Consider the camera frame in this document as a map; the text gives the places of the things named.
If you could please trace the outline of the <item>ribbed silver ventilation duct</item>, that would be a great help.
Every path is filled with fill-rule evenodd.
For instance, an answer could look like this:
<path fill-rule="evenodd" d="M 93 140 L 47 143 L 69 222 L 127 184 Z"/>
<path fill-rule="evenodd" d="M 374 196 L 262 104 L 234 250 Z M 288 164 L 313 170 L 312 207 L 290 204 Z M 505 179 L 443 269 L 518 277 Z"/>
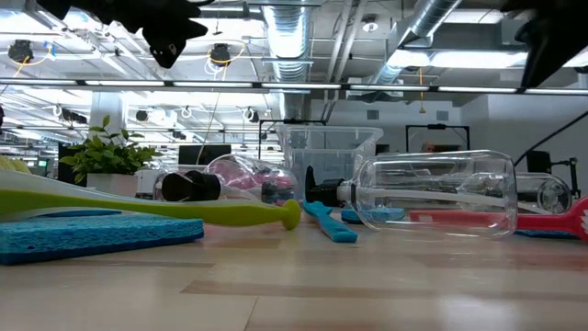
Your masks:
<path fill-rule="evenodd" d="M 304 6 L 264 6 L 267 42 L 275 79 L 279 83 L 306 83 L 310 65 L 303 60 L 309 55 L 311 9 Z M 282 92 L 279 108 L 284 119 L 308 120 L 310 100 L 301 92 Z"/>

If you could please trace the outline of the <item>blue plastic scoop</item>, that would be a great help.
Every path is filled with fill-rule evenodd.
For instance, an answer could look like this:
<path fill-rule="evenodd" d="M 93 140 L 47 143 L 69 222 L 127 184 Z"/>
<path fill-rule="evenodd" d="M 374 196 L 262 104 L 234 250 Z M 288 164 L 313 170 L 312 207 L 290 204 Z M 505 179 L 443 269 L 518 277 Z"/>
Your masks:
<path fill-rule="evenodd" d="M 338 244 L 354 244 L 357 241 L 357 233 L 351 231 L 331 216 L 331 207 L 327 207 L 319 201 L 304 201 L 302 209 L 316 220 L 321 230 L 333 242 Z"/>

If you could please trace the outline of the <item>black cabinet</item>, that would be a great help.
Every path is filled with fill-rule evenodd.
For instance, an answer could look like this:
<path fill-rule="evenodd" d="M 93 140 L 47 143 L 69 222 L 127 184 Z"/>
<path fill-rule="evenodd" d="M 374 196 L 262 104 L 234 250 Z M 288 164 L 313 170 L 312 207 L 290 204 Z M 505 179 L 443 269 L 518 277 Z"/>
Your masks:
<path fill-rule="evenodd" d="M 86 187 L 87 179 L 84 178 L 81 182 L 75 182 L 76 173 L 73 171 L 71 165 L 67 165 L 61 161 L 65 156 L 74 156 L 75 150 L 69 149 L 68 145 L 60 143 L 58 145 L 58 164 L 57 164 L 57 179 L 61 182 L 74 184 L 79 187 Z"/>

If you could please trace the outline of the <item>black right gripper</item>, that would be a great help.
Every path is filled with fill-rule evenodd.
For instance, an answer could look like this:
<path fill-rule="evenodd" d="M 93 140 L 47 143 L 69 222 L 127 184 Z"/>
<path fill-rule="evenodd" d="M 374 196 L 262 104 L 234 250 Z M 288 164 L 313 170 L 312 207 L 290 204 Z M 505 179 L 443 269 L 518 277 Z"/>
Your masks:
<path fill-rule="evenodd" d="M 501 12 L 525 10 L 538 14 L 588 13 L 588 0 L 504 0 L 500 6 Z M 514 38 L 527 46 L 521 87 L 538 87 L 588 47 L 588 27 L 577 17 L 536 17 L 525 23 Z"/>

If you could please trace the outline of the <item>dark blue sponge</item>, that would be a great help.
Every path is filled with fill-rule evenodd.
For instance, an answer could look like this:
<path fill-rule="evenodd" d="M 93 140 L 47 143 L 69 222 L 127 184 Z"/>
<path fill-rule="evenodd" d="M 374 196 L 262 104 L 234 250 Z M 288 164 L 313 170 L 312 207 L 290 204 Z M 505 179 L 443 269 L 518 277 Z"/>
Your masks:
<path fill-rule="evenodd" d="M 89 211 L 59 211 L 53 213 L 41 214 L 37 217 L 43 218 L 60 218 L 60 217 L 94 217 L 121 214 L 121 211 L 106 211 L 106 210 L 89 210 Z"/>

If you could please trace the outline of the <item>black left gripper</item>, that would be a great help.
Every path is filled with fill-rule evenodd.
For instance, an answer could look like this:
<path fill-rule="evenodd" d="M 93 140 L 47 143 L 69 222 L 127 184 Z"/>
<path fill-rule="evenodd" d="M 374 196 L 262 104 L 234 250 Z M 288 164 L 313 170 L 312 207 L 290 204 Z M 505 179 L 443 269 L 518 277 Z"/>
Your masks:
<path fill-rule="evenodd" d="M 105 0 L 104 9 L 130 32 L 143 28 L 152 57 L 165 69 L 175 64 L 188 40 L 208 33 L 191 20 L 201 10 L 188 0 Z"/>

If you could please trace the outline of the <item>light blue sponge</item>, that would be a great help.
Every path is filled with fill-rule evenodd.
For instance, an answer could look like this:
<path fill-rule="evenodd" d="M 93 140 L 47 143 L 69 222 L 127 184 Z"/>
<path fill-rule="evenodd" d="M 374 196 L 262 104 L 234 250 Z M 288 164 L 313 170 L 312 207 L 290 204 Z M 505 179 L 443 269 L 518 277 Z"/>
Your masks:
<path fill-rule="evenodd" d="M 375 223 L 384 223 L 387 221 L 400 221 L 405 216 L 404 209 L 399 208 L 376 208 L 366 211 L 366 216 L 370 216 Z M 341 210 L 341 219 L 346 223 L 362 223 L 359 215 L 353 209 Z"/>
<path fill-rule="evenodd" d="M 577 240 L 578 236 L 569 232 L 562 231 L 537 231 L 537 230 L 517 230 L 514 232 L 517 235 L 533 238 L 547 238 L 547 239 L 573 239 Z"/>
<path fill-rule="evenodd" d="M 204 236 L 199 219 L 147 214 L 30 218 L 0 223 L 0 264 L 18 265 L 190 243 Z"/>

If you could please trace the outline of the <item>green plant in white pot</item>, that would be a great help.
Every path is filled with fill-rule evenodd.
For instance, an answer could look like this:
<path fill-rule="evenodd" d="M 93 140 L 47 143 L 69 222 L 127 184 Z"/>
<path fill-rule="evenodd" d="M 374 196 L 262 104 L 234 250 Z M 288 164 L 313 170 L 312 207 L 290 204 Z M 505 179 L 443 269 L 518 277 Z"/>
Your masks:
<path fill-rule="evenodd" d="M 75 184 L 85 180 L 97 191 L 134 198 L 139 187 L 135 173 L 162 154 L 132 140 L 142 138 L 141 134 L 123 128 L 110 130 L 109 124 L 110 116 L 106 115 L 100 125 L 89 128 L 82 143 L 68 147 L 73 155 L 61 156 L 59 162 L 72 168 Z"/>

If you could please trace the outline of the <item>green dish brush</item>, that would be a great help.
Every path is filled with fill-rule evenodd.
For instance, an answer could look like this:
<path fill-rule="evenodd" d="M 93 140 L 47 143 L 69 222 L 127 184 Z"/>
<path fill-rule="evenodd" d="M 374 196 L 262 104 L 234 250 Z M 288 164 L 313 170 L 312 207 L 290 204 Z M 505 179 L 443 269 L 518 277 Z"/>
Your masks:
<path fill-rule="evenodd" d="M 252 200 L 164 202 L 123 197 L 34 175 L 24 162 L 0 155 L 0 223 L 81 210 L 133 211 L 230 227 L 281 222 L 288 230 L 298 226 L 301 214 L 295 200 L 276 206 Z"/>

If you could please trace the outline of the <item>red dish brush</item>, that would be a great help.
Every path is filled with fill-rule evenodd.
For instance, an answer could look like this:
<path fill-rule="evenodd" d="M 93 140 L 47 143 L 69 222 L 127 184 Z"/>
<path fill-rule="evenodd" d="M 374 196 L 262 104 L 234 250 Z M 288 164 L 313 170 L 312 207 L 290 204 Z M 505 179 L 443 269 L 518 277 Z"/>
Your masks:
<path fill-rule="evenodd" d="M 440 223 L 448 225 L 483 225 L 497 223 L 502 216 L 497 212 L 474 212 L 458 210 L 410 211 L 410 219 L 418 223 Z M 564 232 L 588 242 L 588 196 L 576 201 L 563 214 L 519 213 L 516 229 L 519 231 Z"/>

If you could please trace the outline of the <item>spiral silver ventilation duct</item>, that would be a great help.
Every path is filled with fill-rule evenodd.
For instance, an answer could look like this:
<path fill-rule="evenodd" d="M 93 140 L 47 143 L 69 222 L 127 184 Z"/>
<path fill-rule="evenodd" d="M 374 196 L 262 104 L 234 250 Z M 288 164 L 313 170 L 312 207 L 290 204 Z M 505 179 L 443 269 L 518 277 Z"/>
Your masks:
<path fill-rule="evenodd" d="M 419 67 L 419 64 L 411 63 L 416 56 L 405 51 L 404 47 L 416 42 L 418 48 L 430 48 L 435 32 L 462 1 L 418 0 L 409 17 L 393 24 L 386 44 L 387 59 L 369 82 L 375 85 L 392 84 L 406 67 Z"/>

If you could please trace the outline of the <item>black metal station frame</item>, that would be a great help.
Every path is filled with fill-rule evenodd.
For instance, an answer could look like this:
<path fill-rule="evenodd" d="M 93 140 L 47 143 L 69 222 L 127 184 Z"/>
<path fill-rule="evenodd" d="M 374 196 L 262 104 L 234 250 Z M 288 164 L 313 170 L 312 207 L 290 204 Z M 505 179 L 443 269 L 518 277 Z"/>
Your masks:
<path fill-rule="evenodd" d="M 424 143 L 436 145 L 435 153 L 466 151 L 471 147 L 469 126 L 442 123 L 406 125 L 405 151 L 421 153 Z"/>

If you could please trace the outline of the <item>long linear ceiling light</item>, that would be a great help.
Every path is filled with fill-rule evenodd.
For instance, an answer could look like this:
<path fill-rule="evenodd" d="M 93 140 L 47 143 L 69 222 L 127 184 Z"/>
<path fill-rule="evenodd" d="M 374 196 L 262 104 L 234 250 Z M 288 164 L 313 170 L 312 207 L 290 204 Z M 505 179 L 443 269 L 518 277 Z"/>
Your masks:
<path fill-rule="evenodd" d="M 496 94 L 525 96 L 588 97 L 588 88 L 522 88 L 522 87 L 478 87 L 478 86 L 418 86 L 418 85 L 367 85 L 335 83 L 291 83 L 291 82 L 244 82 L 244 81 L 157 81 L 157 80 L 72 80 L 0 78 L 3 86 L 30 86 L 62 89 L 92 90 L 211 90 L 213 92 L 233 90 L 269 90 L 277 92 L 351 91 L 351 92 L 423 92 L 448 94 Z"/>

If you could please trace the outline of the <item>black monitor on arm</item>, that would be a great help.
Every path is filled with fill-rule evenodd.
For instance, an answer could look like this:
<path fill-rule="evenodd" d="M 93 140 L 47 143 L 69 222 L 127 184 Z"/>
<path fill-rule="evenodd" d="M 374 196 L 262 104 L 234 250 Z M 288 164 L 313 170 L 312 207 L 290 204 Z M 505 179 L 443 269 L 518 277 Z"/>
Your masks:
<path fill-rule="evenodd" d="M 581 191 L 578 185 L 577 164 L 578 159 L 571 157 L 569 159 L 552 162 L 550 153 L 544 151 L 531 151 L 526 155 L 527 171 L 532 173 L 551 173 L 553 166 L 567 166 L 570 170 L 571 177 L 571 194 L 575 199 L 581 197 Z"/>

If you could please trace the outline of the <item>tall clear plastic bin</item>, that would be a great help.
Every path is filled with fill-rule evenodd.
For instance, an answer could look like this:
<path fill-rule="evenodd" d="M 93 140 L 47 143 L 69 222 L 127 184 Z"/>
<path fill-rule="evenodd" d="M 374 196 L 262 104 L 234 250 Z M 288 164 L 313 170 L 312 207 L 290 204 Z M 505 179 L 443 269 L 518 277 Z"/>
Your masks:
<path fill-rule="evenodd" d="M 285 167 L 298 181 L 294 197 L 304 200 L 308 166 L 317 183 L 327 179 L 348 180 L 364 161 L 376 154 L 383 130 L 373 127 L 281 125 L 277 127 Z"/>

